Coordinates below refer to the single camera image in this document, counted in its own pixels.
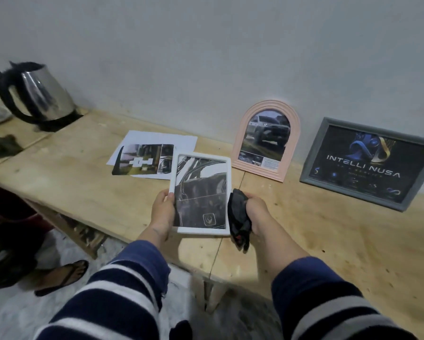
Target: black flip-flop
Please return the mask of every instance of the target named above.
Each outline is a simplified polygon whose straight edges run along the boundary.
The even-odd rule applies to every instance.
[[[67,283],[67,281],[70,279],[70,277],[72,276],[72,274],[78,268],[78,264],[79,263],[84,263],[84,272],[83,272],[83,274],[77,280],[73,281],[72,283],[69,283],[69,284],[65,285],[65,283]],[[58,285],[58,286],[55,286],[55,287],[48,287],[46,289],[42,289],[42,290],[39,290],[39,291],[34,291],[34,295],[36,295],[36,297],[42,297],[42,296],[48,295],[51,292],[54,292],[54,291],[59,290],[59,289],[62,289],[65,286],[69,286],[70,284],[73,284],[73,283],[77,282],[78,280],[80,280],[81,278],[83,278],[84,274],[87,272],[87,270],[89,268],[89,262],[87,260],[79,260],[79,261],[76,261],[74,263],[64,265],[63,267],[72,267],[72,269],[65,276],[65,278],[62,280],[61,284]]]

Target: striped shirt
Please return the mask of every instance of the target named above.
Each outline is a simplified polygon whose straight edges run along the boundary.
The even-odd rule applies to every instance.
[[[93,274],[35,339],[158,339],[169,272],[154,245],[135,241]],[[285,339],[415,339],[315,257],[289,264],[273,281],[272,297]]]

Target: kettle handle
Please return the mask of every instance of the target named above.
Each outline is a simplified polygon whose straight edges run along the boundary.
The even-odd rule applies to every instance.
[[[11,86],[16,85],[20,76],[20,72],[15,68],[0,73],[0,98],[5,107],[7,107],[17,118],[20,118],[26,123],[38,124],[39,120],[37,118],[24,114],[18,107],[16,107],[13,97],[9,91]]]

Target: gray picture frame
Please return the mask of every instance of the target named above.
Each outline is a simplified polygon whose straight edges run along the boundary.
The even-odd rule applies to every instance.
[[[355,190],[351,190],[345,187],[337,186],[332,183],[319,181],[317,179],[313,179],[309,177],[311,169],[313,167],[313,164],[315,162],[316,156],[319,152],[319,149],[321,148],[322,142],[324,140],[325,134],[328,131],[330,126],[337,126],[342,127],[349,130],[355,130],[355,131],[361,131],[371,134],[380,135],[383,137],[389,137],[394,140],[402,140],[405,142],[415,143],[419,145],[424,145],[424,138],[418,137],[418,136],[412,136],[412,135],[406,135],[402,134],[396,131],[390,131],[385,129],[379,129],[373,126],[367,126],[367,125],[361,125],[361,124],[355,124],[350,123],[343,120],[333,119],[325,117],[322,120],[321,126],[319,127],[318,133],[315,137],[315,140],[313,141],[313,144],[311,146],[310,152],[308,153],[308,156],[306,157],[305,164],[302,169],[302,173],[300,175],[300,182],[307,183],[309,185],[317,186],[320,188],[328,189],[330,191],[338,192],[340,194],[345,194],[350,197],[354,197],[361,200],[366,200],[368,202],[378,204],[385,206],[387,208],[391,208],[397,211],[405,211],[408,206],[411,204],[413,198],[418,193],[420,187],[422,186],[424,182],[424,167],[420,171],[419,175],[415,179],[412,187],[404,197],[404,200],[401,203],[397,203],[395,201],[386,200],[383,198],[379,198],[376,196],[371,196],[362,192],[358,192]]]

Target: photo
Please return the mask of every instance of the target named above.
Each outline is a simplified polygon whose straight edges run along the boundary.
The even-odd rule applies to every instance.
[[[173,144],[128,144],[119,150],[113,175],[168,174]]]
[[[309,177],[401,203],[424,167],[424,145],[330,126]]]
[[[239,152],[239,160],[251,163],[252,165],[260,166],[264,158],[259,155],[247,153],[246,151]]]
[[[175,227],[226,229],[225,161],[179,156]]]
[[[266,160],[254,160],[254,165],[273,168],[281,161],[290,135],[288,118],[277,110],[264,110],[254,115],[245,131],[241,154],[254,154]],[[239,154],[239,160],[248,162],[248,156]]]

